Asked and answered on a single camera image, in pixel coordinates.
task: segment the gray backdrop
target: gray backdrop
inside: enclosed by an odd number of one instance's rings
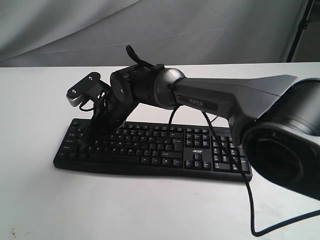
[[[5,0],[4,4],[6,1],[11,4],[24,0]],[[12,30],[5,21],[0,21],[0,67],[130,65],[132,61],[125,51],[127,44],[154,64],[283,62],[307,3],[306,0],[25,2],[47,3],[37,8],[33,21],[19,21],[19,29]],[[11,33],[11,37],[4,36],[2,29]]]

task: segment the black keyboard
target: black keyboard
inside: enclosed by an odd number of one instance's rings
[[[168,132],[168,125],[163,123],[126,122],[112,135],[95,139],[83,147],[78,145],[77,139],[89,122],[88,119],[72,120],[53,160],[56,168],[103,174],[243,181],[239,169],[219,148],[209,127],[172,124]],[[242,148],[234,146],[229,128],[214,129],[250,181],[251,166]]]

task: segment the keyboard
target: keyboard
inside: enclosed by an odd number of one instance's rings
[[[207,126],[172,124],[169,132],[167,124],[128,121],[112,135],[94,139],[83,147],[77,140],[89,123],[89,119],[72,120],[54,157],[56,168],[101,174],[243,181],[239,169],[219,148]],[[251,166],[243,149],[234,146],[229,128],[214,129],[250,181]]]

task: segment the space bar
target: space bar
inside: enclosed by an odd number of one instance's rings
[[[90,154],[89,162],[103,162],[107,164],[139,164],[139,157],[137,156],[119,156],[119,155],[103,155]]]

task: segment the table surface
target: table surface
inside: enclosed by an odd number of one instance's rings
[[[320,63],[175,66],[188,77],[320,77]],[[245,185],[172,177],[130,177],[56,169],[53,158],[73,118],[66,91],[89,72],[120,67],[0,68],[1,240],[250,240]],[[171,111],[140,104],[129,121],[167,123]],[[206,125],[181,107],[176,124]],[[215,125],[227,127],[218,118]],[[256,228],[320,208],[320,202],[274,185],[255,171],[250,183]],[[314,240],[320,217],[261,237]]]

